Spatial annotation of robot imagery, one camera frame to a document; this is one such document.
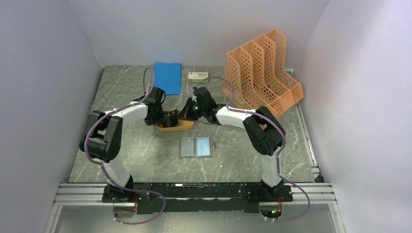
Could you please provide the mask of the black card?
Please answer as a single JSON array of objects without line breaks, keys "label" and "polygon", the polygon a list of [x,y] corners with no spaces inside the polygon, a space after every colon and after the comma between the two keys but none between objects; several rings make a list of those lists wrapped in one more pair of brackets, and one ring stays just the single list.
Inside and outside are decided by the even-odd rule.
[{"label": "black card", "polygon": [[164,114],[165,122],[163,126],[165,128],[175,127],[178,125],[178,111],[175,109],[173,111]]}]

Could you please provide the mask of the orange oval tray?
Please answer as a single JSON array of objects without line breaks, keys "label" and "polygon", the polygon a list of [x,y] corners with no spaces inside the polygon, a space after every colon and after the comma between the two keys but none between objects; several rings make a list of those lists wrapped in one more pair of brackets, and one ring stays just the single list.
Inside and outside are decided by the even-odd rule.
[{"label": "orange oval tray", "polygon": [[[163,114],[166,117],[166,115],[172,114],[172,118],[174,118],[174,115],[178,115],[181,112],[181,110],[170,110],[170,111],[164,111]],[[158,123],[156,124],[156,127],[162,131],[162,132],[176,132],[176,131],[188,131],[193,128],[194,126],[194,121],[191,120],[184,120],[184,119],[177,119],[178,123],[173,126],[173,127],[163,127],[163,123]]]}]

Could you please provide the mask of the grey VIP card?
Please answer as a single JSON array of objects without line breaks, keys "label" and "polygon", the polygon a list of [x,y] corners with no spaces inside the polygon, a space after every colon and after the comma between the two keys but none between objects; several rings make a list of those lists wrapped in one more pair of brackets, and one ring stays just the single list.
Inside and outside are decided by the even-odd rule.
[{"label": "grey VIP card", "polygon": [[181,156],[182,157],[192,157],[196,153],[196,142],[195,138],[187,137],[182,138],[181,141]]}]

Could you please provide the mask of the grey card holder wallet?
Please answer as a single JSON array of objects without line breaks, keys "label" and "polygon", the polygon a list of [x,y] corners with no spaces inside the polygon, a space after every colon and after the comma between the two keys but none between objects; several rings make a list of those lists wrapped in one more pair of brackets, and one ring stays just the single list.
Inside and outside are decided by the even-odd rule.
[{"label": "grey card holder wallet", "polygon": [[181,141],[179,147],[179,158],[189,159],[189,158],[209,158],[213,157],[213,150],[215,148],[215,143],[210,136],[207,137],[192,137],[195,138],[196,142],[196,153],[192,157],[182,157],[181,156]]}]

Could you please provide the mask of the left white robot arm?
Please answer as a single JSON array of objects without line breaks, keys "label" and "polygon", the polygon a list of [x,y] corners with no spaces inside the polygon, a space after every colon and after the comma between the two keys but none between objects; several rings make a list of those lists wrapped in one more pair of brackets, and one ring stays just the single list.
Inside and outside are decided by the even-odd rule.
[{"label": "left white robot arm", "polygon": [[139,120],[144,120],[148,126],[174,127],[178,124],[176,109],[163,110],[165,98],[164,90],[154,87],[124,107],[106,112],[95,110],[89,114],[79,149],[104,173],[111,199],[127,202],[135,194],[133,178],[118,156],[123,130]]}]

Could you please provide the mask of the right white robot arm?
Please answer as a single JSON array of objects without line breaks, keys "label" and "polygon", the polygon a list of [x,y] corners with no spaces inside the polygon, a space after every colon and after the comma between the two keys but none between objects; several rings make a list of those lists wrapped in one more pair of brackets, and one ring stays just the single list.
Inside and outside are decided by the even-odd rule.
[{"label": "right white robot arm", "polygon": [[210,124],[244,129],[253,148],[261,155],[263,197],[273,201],[280,196],[285,182],[280,175],[279,156],[286,146],[286,132],[267,107],[239,109],[217,104],[210,92],[200,87],[193,90],[177,117],[191,121],[203,117]]}]

